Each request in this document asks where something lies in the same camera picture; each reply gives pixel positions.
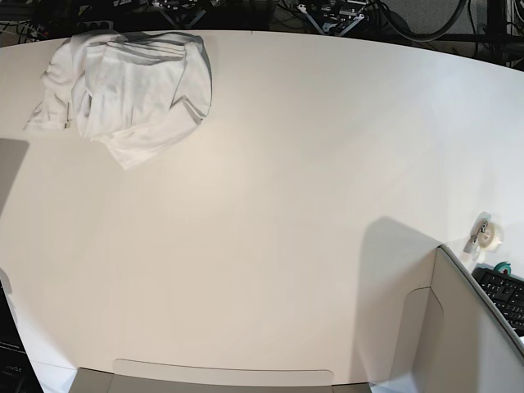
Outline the white printed t-shirt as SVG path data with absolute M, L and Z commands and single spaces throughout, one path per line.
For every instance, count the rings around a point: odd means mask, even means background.
M 25 130 L 74 122 L 131 169 L 193 133 L 208 116 L 212 74 L 202 37 L 85 33 L 68 38 L 41 76 L 42 101 Z

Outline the black computer keyboard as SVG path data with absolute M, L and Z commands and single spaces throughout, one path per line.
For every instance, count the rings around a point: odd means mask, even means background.
M 523 337 L 523 280 L 488 268 L 472 276 L 519 337 Z

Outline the clear tape dispenser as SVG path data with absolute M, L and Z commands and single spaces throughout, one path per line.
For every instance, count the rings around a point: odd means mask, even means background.
M 482 262 L 488 253 L 496 252 L 504 241 L 504 231 L 491 214 L 482 212 L 478 215 L 470 232 L 463 252 L 473 261 Z

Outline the beige cardboard box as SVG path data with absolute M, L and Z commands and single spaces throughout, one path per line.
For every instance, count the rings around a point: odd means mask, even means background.
M 521 392 L 523 343 L 453 252 L 405 298 L 390 376 L 333 384 L 328 370 L 196 368 L 117 359 L 78 370 L 72 392 Z

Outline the black monitor corner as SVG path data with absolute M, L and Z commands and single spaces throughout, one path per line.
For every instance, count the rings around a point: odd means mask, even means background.
M 9 280 L 1 271 L 1 392 L 43 393 L 18 332 L 10 294 Z

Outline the green tape roll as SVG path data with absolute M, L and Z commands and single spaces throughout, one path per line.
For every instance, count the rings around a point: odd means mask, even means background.
M 498 263 L 493 270 L 504 275 L 510 275 L 512 273 L 511 264 L 509 262 Z

